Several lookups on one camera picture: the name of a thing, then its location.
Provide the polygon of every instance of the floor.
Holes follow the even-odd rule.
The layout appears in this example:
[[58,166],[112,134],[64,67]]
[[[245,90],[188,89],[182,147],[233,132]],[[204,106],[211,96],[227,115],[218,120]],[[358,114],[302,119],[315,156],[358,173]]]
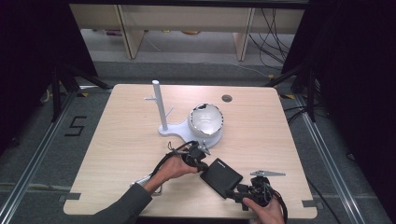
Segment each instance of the floor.
[[[105,31],[82,30],[81,31],[86,45],[92,56],[92,60],[98,63],[179,63],[179,64],[227,64],[235,68],[242,68],[251,71],[255,66],[268,66],[279,69],[283,61],[282,53],[279,51],[278,43],[269,36],[268,43],[274,47],[266,47],[277,59],[265,55],[258,50],[254,41],[262,44],[262,37],[258,34],[252,34],[247,45],[247,54],[245,60],[239,62],[233,45],[232,34],[225,33],[208,33],[201,32],[197,35],[186,35],[180,31],[147,31],[143,38],[142,44],[138,51],[137,57],[133,60],[127,58],[125,47],[120,36],[107,35]],[[293,35],[279,35],[278,38],[285,46],[290,46]],[[269,78],[270,74],[260,71],[263,77]],[[279,84],[279,93],[285,99],[281,99],[284,108],[304,105],[303,96],[290,96],[288,88],[290,82]],[[93,97],[104,98],[106,102],[108,94],[96,94]],[[74,111],[83,110],[79,99],[72,105]],[[50,110],[44,105],[39,108],[36,114],[32,116],[30,123],[27,125],[30,129],[24,130],[21,135],[26,136],[46,136],[46,131],[51,129],[48,123],[48,117],[51,116]],[[90,110],[90,116],[96,119],[100,118],[100,108],[105,103],[95,105],[97,110]],[[296,111],[285,111],[285,115],[290,118]],[[325,110],[316,110],[318,121],[310,122],[307,115],[302,115],[298,119],[290,122],[290,130],[293,134],[295,144],[299,150],[305,174],[308,179],[315,183],[311,185],[313,196],[317,202],[318,217],[314,220],[291,220],[290,223],[335,223],[334,217],[339,217],[341,223],[391,223],[384,212],[381,204],[372,193],[370,186],[365,181],[359,167],[352,160],[346,157],[347,147],[344,145],[342,138],[336,133],[336,128],[328,119]],[[2,202],[9,200],[9,193],[14,185],[18,186],[20,177],[26,173],[26,167],[30,166],[31,159],[36,156],[36,149],[40,147],[36,142],[37,139],[25,139],[21,144],[24,150],[9,150],[1,159],[0,176],[1,188],[0,199]],[[64,142],[53,144],[67,145]],[[87,139],[79,139],[82,147],[89,143]],[[19,208],[12,211],[14,218],[11,223],[73,223],[74,219],[63,217],[62,194],[58,192],[67,192],[70,189],[70,175],[66,167],[76,167],[73,172],[78,170],[83,158],[84,152],[49,152],[45,159],[38,163],[37,174],[30,181],[40,183],[29,186],[29,192],[35,194],[26,194],[23,199],[18,201]],[[45,172],[53,169],[51,164],[58,160],[60,164],[52,173]],[[54,183],[46,182],[47,175],[53,175],[51,179],[57,179]],[[50,200],[56,200],[58,203],[51,203]]]

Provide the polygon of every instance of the white bowl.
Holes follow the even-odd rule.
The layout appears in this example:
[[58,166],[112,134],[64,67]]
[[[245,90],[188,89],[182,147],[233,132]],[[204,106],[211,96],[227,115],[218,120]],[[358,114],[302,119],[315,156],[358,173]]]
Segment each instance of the white bowl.
[[223,116],[215,105],[201,104],[190,112],[188,123],[195,136],[214,137],[222,128]]

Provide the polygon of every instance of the gray carpet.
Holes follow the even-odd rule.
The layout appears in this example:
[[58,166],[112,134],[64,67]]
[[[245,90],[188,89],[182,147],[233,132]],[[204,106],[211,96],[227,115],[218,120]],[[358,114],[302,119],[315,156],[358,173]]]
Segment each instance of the gray carpet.
[[[226,86],[262,86],[269,81],[268,75],[279,76],[279,70],[265,66],[239,67],[232,64],[208,63],[99,63],[96,62],[99,77],[107,84],[151,83],[158,79],[162,84],[184,85],[226,85]],[[279,84],[279,94],[290,94],[293,78]],[[78,78],[80,85],[91,85]],[[77,175],[79,166],[91,141],[99,118],[106,106],[109,92],[91,91],[86,97],[77,97],[68,109],[64,122],[57,132],[51,147],[42,161],[32,183],[70,188]],[[295,100],[280,99],[284,109],[297,106]],[[37,108],[30,122],[19,135],[20,145],[10,147],[0,158],[0,182],[3,183],[0,200],[4,201],[10,193],[7,183],[15,183],[25,166],[33,156],[41,138],[50,126],[51,102]],[[286,112],[291,117],[298,110]],[[390,223],[370,186],[362,175],[359,166],[346,157],[347,147],[325,109],[316,109],[317,125],[332,155],[335,157],[341,173],[345,177],[359,203],[367,223]],[[75,124],[84,126],[80,136],[65,136],[77,133],[70,128],[75,116],[84,116]],[[318,154],[314,141],[306,129],[302,117],[290,124],[290,130],[302,161],[306,176],[323,195],[331,209],[342,223],[350,223],[347,212]],[[290,220],[289,223],[335,223],[334,216],[318,193],[311,188],[318,205],[318,216],[311,220]],[[30,188],[24,195],[11,223],[79,223],[85,217],[71,217],[63,212],[65,189]],[[156,219],[141,218],[139,223],[247,223],[245,220],[218,219]]]

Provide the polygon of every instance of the sleeve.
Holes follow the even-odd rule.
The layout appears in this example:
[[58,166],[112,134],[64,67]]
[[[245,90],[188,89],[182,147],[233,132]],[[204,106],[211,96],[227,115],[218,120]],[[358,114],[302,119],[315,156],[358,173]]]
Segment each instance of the sleeve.
[[86,224],[135,223],[139,214],[151,202],[151,195],[140,185],[132,185],[108,208],[89,217]]

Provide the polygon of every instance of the person's right hand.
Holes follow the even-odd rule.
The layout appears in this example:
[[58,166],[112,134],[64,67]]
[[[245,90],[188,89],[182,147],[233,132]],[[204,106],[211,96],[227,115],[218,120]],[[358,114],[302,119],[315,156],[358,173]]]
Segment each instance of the person's right hand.
[[254,224],[284,224],[282,209],[276,197],[273,197],[267,206],[261,207],[249,198],[244,198],[243,203],[256,213],[258,218]]

